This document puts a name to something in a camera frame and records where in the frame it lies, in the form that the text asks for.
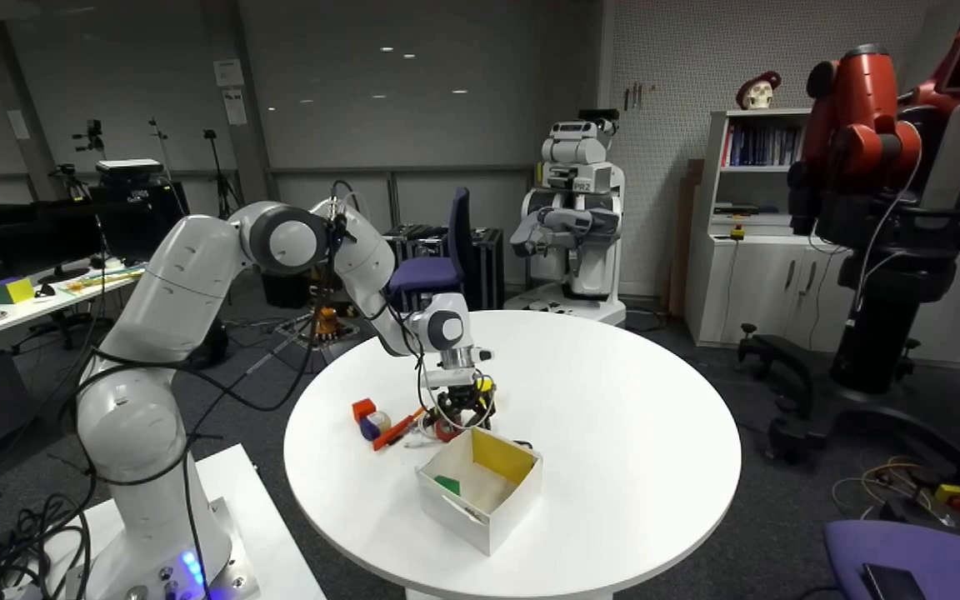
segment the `table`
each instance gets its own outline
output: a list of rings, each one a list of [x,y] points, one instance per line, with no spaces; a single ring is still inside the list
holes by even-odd
[[[535,505],[482,557],[420,505],[414,471],[437,452],[372,452],[349,404],[417,410],[414,360],[368,340],[300,395],[284,440],[292,496],[353,562],[410,597],[614,597],[689,557],[740,481],[740,433],[715,390],[671,351],[577,315],[474,314],[492,351],[492,431],[543,452]]]
[[[131,282],[137,282],[140,273],[143,270],[109,267],[105,281],[99,281],[103,273],[93,270],[93,273],[53,282],[53,297],[33,297],[33,301],[23,301],[23,303],[0,303],[0,311],[3,311],[0,332],[14,331],[14,325],[23,325],[30,320],[44,320],[44,315],[60,314],[60,311],[70,311],[75,303],[89,303],[99,293],[131,285]]]
[[[244,551],[250,560],[250,573],[257,579],[257,597],[295,597],[295,600],[323,600],[323,591],[314,579],[311,562],[292,543],[285,524],[275,513],[265,485],[261,482],[247,449],[225,445],[197,462],[202,489],[210,502],[224,500],[234,513],[234,553]],[[109,547],[109,540],[123,531],[115,502],[97,502],[87,510],[89,547],[93,557]],[[45,557],[53,560],[49,583],[60,579],[64,567],[74,560],[75,537],[53,537],[45,543]]]

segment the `floor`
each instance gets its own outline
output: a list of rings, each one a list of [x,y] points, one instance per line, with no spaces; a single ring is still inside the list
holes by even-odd
[[[210,367],[215,379],[234,379],[250,362],[262,360],[281,340],[275,322],[295,320],[295,311],[270,311],[257,281],[241,281],[230,303],[224,305],[224,322],[230,331],[230,360]],[[887,456],[909,452],[890,433],[849,431],[841,433],[821,456],[802,462],[779,462],[765,456],[765,422],[777,417],[777,393],[765,379],[757,379],[730,351],[698,351],[679,320],[668,320],[661,311],[640,303],[629,311],[627,331],[679,353],[693,362],[728,401],[730,412],[744,433],[744,481],[728,519],[715,534],[689,553],[679,567],[618,593],[621,600],[650,597],[689,597],[689,600],[769,600],[800,597],[812,585],[829,585],[824,524],[841,515],[859,515],[870,496],[852,475],[884,462]],[[328,347],[311,360],[311,374],[320,374],[364,332]],[[241,393],[253,401],[274,401],[300,362],[302,351],[292,347],[285,355],[270,360],[261,374],[244,379]],[[80,449],[70,436],[70,383],[84,367],[80,351],[64,351],[55,337],[28,344],[18,367],[41,404],[41,420],[8,444],[0,444],[0,537],[14,525],[18,510],[38,505],[45,494],[84,494]],[[187,420],[210,404],[214,390],[199,379],[175,379],[180,405]],[[270,496],[275,500],[284,519],[292,531],[302,557],[311,560],[323,593],[330,600],[401,600],[404,591],[369,577],[368,570],[343,560],[323,543],[323,537],[308,524],[292,502],[284,465],[281,436],[291,405],[281,412],[250,412],[224,404],[202,427],[197,452],[208,456],[220,445],[244,444],[253,456]]]

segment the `humanoid robot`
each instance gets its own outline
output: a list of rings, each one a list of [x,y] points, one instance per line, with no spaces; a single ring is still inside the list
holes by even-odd
[[[794,232],[852,249],[841,285],[852,291],[838,355],[805,353],[744,322],[740,360],[783,367],[791,395],[769,422],[769,449],[821,449],[848,417],[898,427],[937,449],[960,475],[960,440],[912,386],[909,325],[940,301],[960,253],[960,31],[937,74],[898,97],[894,59],[858,47],[811,74],[812,114],[802,160],[791,169]]]
[[[543,182],[523,197],[509,235],[513,253],[529,261],[529,281],[543,282],[509,297],[509,311],[622,322],[627,311],[618,297],[622,169],[608,164],[603,143],[614,125],[618,110],[592,110],[551,129]]]
[[[230,221],[180,221],[84,374],[75,433],[123,515],[123,534],[93,557],[89,600],[202,597],[202,573],[214,597],[224,593],[215,577],[230,534],[197,481],[169,367],[202,344],[241,270],[300,273],[314,261],[343,281],[385,353],[440,353],[440,367],[420,367],[420,386],[440,404],[475,395],[463,297],[440,293],[417,315],[393,314],[382,297],[393,253],[347,204],[250,204]]]

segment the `chair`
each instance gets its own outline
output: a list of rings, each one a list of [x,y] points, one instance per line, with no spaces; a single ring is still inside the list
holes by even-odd
[[[909,570],[927,600],[960,600],[960,537],[894,519],[838,519],[824,534],[844,597],[874,600],[862,567]]]
[[[469,223],[469,191],[460,186],[451,210],[451,229],[445,229],[445,256],[410,256],[404,261],[385,291],[397,301],[397,305],[417,305],[427,293],[468,293],[469,282],[469,246],[474,246],[474,223]]]

